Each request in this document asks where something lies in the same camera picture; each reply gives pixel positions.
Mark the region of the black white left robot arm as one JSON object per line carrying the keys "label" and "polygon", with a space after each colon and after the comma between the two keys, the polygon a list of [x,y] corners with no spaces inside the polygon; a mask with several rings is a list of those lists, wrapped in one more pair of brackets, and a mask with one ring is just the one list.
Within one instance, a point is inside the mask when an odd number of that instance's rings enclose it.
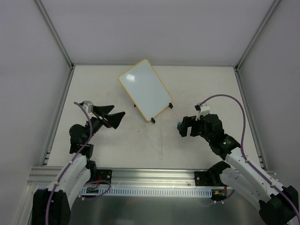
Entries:
{"label": "black white left robot arm", "polygon": [[45,188],[37,189],[33,195],[33,225],[67,225],[71,209],[77,198],[86,201],[80,195],[85,185],[105,184],[111,189],[110,181],[103,179],[95,161],[91,160],[93,145],[90,140],[101,127],[117,129],[125,112],[111,113],[113,105],[94,106],[91,101],[75,103],[84,113],[85,125],[74,124],[69,129],[70,158],[55,179]]}

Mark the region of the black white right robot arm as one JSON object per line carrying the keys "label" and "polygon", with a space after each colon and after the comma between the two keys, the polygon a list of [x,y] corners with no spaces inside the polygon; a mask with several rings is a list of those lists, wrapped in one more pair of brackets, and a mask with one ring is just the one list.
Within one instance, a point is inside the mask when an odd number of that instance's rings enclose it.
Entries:
{"label": "black white right robot arm", "polygon": [[200,176],[206,185],[224,185],[247,199],[267,225],[293,225],[299,218],[299,194],[293,186],[285,187],[242,153],[242,145],[226,134],[216,114],[184,117],[177,129],[182,137],[200,136],[221,161]]}

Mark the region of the yellow framed whiteboard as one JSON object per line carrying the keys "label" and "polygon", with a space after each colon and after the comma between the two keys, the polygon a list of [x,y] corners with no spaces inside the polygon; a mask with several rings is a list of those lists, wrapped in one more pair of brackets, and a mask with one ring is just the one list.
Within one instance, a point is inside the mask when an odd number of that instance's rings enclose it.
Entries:
{"label": "yellow framed whiteboard", "polygon": [[173,103],[171,94],[148,59],[132,66],[118,80],[147,122]]}

